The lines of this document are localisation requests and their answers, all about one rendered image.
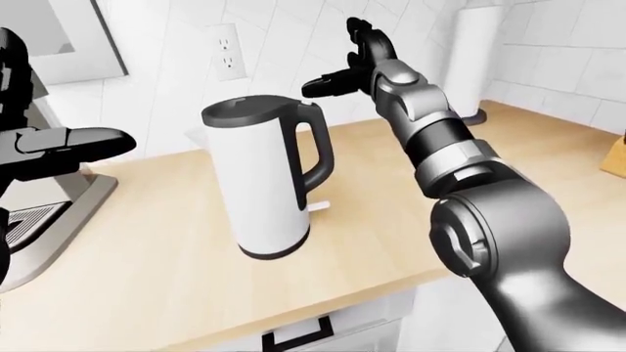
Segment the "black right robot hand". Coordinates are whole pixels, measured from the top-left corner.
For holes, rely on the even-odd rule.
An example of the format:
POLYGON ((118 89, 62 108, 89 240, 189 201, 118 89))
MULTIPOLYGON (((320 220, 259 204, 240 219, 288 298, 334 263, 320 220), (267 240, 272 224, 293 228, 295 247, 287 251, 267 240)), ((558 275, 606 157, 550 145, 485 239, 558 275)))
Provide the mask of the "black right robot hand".
POLYGON ((349 52, 347 69, 321 75, 301 87, 306 99, 343 96, 362 91, 371 95, 372 78, 376 66, 397 58, 395 49, 380 29, 373 28, 370 22, 356 17, 346 20, 350 41, 357 46, 357 52, 349 52))

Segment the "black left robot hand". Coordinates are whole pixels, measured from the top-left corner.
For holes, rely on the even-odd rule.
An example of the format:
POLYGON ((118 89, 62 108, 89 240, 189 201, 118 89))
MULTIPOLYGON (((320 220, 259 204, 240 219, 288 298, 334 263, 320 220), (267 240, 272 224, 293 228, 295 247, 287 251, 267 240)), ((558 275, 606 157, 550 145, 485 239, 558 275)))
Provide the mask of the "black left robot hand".
POLYGON ((23 41, 0 27, 0 197, 13 181, 76 172, 80 163, 126 154, 137 143, 115 128, 47 128, 27 125, 33 70, 23 41))

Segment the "grey espresso machine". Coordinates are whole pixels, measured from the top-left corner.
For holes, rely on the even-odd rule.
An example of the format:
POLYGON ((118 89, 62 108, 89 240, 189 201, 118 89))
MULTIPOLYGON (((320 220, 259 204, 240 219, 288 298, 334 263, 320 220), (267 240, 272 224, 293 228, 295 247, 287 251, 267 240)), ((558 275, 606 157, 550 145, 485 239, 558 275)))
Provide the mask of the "grey espresso machine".
POLYGON ((87 173, 82 166, 52 176, 37 169, 33 181, 19 181, 18 172, 33 166, 41 153, 22 154, 18 132, 0 133, 0 293, 23 286, 45 272, 66 251, 117 188, 106 175, 87 173))

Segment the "white paper towel roll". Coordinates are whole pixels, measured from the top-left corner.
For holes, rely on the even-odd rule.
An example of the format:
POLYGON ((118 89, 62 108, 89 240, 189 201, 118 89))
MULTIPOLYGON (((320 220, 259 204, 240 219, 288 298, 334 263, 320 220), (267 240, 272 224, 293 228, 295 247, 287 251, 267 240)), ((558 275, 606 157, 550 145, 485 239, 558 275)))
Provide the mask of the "white paper towel roll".
POLYGON ((479 105, 504 10, 502 5, 474 6, 455 17, 443 91, 450 108, 468 126, 487 119, 479 105))

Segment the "wooden knife block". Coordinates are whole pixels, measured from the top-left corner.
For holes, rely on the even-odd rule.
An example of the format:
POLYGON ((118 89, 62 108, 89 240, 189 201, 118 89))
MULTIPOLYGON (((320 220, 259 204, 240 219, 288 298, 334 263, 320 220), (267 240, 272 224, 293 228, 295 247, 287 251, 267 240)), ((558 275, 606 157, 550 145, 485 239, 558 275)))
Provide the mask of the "wooden knife block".
POLYGON ((600 170, 626 179, 626 131, 610 148, 601 163, 600 170))

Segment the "grey framed wall cabinet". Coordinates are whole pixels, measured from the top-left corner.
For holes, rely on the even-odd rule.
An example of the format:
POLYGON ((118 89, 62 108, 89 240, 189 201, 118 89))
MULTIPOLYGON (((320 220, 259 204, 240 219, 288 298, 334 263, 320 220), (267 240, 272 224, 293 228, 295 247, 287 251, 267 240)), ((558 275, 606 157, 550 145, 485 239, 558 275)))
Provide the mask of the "grey framed wall cabinet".
POLYGON ((128 74, 96 0, 0 0, 0 27, 23 40, 47 86, 128 74))

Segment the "white wall power outlet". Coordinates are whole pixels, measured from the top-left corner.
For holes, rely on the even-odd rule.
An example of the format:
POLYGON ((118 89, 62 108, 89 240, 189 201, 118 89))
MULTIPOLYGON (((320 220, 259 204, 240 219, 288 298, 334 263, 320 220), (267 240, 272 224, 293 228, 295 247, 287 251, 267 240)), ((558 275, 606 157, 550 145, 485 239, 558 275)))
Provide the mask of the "white wall power outlet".
POLYGON ((212 64, 218 81, 246 78, 241 44, 233 23, 212 25, 208 28, 212 46, 212 64))

